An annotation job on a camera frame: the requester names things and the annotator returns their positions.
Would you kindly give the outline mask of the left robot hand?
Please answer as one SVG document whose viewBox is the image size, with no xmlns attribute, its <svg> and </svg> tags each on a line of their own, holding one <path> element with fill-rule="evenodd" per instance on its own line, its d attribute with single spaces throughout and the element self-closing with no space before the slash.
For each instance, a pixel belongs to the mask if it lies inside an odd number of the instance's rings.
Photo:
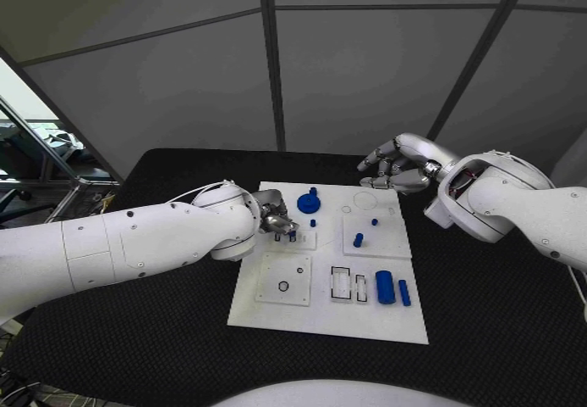
<svg viewBox="0 0 587 407">
<path fill-rule="evenodd" d="M 297 232 L 298 224 L 288 216 L 283 194 L 277 189 L 258 191 L 252 194 L 260 207 L 260 232 L 288 235 Z"/>
</svg>

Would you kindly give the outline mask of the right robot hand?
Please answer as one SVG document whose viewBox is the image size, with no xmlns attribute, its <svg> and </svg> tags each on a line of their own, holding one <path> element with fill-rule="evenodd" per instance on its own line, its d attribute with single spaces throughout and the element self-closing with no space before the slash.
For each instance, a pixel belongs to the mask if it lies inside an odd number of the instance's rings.
<svg viewBox="0 0 587 407">
<path fill-rule="evenodd" d="M 361 179 L 359 185 L 378 190 L 411 194 L 441 181 L 460 157 L 428 138 L 404 132 L 386 141 L 362 159 L 358 171 L 376 167 L 375 176 Z"/>
</svg>

